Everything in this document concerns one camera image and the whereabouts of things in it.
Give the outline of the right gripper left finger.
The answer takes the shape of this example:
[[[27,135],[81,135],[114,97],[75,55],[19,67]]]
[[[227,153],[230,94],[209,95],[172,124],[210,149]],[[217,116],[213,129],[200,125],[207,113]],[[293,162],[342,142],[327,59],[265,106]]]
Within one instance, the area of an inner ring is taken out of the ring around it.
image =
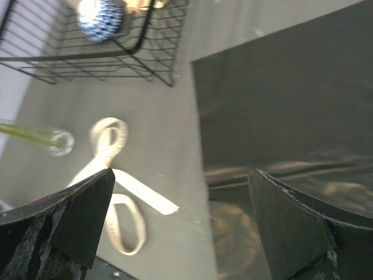
[[[114,188],[111,169],[1,213],[1,279],[85,279]]]

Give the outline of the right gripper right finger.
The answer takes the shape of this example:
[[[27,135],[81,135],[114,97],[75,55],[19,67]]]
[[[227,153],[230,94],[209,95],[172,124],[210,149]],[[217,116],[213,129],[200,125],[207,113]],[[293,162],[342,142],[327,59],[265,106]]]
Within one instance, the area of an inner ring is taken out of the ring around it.
[[[272,279],[372,279],[372,219],[257,168],[248,188]]]

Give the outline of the pale pink rose spray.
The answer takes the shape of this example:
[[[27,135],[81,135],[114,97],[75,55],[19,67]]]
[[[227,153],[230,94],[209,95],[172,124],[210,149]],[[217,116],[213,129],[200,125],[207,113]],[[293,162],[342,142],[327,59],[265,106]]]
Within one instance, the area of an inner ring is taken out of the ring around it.
[[[23,138],[47,146],[61,146],[64,142],[52,129],[1,123],[1,133]]]

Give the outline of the white printed ribbon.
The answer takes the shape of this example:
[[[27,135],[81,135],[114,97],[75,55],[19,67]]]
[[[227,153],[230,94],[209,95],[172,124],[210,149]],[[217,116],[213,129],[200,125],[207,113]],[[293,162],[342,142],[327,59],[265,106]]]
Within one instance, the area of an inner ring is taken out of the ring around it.
[[[90,129],[89,140],[93,150],[93,159],[72,179],[70,186],[88,178],[94,173],[111,166],[113,159],[122,151],[129,137],[128,124],[115,117],[107,117],[98,120]],[[113,169],[115,182],[127,190],[130,195],[113,193],[104,227],[108,233],[113,247],[123,255],[133,256],[143,247],[147,239],[145,219],[132,196],[135,196],[148,204],[162,215],[176,213],[180,207],[140,182],[127,172]],[[132,215],[137,234],[137,244],[133,249],[126,247],[116,210],[117,205],[125,205]]]

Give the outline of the black wrapping paper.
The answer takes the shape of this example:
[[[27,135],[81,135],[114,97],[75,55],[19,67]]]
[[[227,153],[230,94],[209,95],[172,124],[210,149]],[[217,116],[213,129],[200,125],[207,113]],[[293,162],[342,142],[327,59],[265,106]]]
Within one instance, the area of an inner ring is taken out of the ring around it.
[[[372,219],[371,1],[192,65],[218,279],[272,279],[253,167]]]

